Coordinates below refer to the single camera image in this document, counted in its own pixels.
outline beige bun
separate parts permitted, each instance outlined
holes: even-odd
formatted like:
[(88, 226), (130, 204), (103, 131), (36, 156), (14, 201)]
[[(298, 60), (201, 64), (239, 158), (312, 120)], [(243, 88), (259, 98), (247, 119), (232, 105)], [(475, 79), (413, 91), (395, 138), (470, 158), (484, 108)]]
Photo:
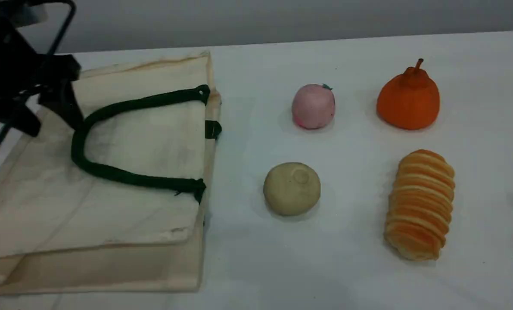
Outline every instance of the beige bun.
[(303, 163), (283, 163), (273, 167), (264, 181), (264, 197), (275, 213), (299, 215), (312, 208), (321, 195), (316, 171)]

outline robotic arm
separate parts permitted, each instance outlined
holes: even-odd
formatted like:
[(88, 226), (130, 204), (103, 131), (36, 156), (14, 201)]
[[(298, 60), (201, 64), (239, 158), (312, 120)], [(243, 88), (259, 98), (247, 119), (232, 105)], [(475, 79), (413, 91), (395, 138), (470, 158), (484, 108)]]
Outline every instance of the robotic arm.
[[(37, 22), (39, 15), (33, 10), (44, 3), (64, 3), (70, 10), (50, 49), (38, 54), (16, 26)], [(30, 136), (38, 135), (40, 120), (25, 105), (35, 94), (40, 94), (38, 104), (58, 114), (72, 129), (84, 121), (72, 88), (81, 67), (72, 55), (54, 55), (75, 11), (71, 0), (0, 1), (0, 122), (4, 124), (0, 145), (12, 127)]]

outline gray wall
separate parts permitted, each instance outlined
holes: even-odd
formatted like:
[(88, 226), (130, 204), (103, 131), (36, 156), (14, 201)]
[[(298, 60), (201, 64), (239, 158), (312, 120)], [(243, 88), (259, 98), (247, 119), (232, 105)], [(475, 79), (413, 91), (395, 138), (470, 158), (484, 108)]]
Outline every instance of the gray wall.
[[(513, 0), (77, 0), (61, 52), (513, 30)], [(67, 12), (22, 28), (45, 50)]]

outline fake fruit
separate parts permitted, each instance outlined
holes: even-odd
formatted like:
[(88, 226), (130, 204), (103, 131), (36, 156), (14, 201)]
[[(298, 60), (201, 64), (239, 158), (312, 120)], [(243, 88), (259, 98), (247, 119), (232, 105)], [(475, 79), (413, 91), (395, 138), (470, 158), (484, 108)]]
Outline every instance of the fake fruit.
[(321, 195), (316, 171), (303, 163), (273, 167), (264, 181), (264, 197), (270, 209), (280, 215), (299, 215), (310, 210)]
[(432, 125), (438, 116), (438, 87), (420, 68), (421, 63), (423, 59), (386, 83), (377, 98), (377, 114), (392, 126), (423, 129)]
[(308, 84), (296, 92), (292, 100), (292, 120), (304, 129), (318, 129), (335, 116), (335, 96), (323, 84)]

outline toy bread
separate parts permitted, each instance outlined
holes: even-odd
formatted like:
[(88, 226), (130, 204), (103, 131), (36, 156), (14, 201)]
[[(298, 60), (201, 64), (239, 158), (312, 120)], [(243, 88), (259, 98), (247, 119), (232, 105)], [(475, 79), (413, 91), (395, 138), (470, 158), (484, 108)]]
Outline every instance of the toy bread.
[(449, 231), (454, 188), (454, 170), (440, 155), (420, 149), (400, 161), (385, 224), (385, 238), (400, 255), (438, 259)]

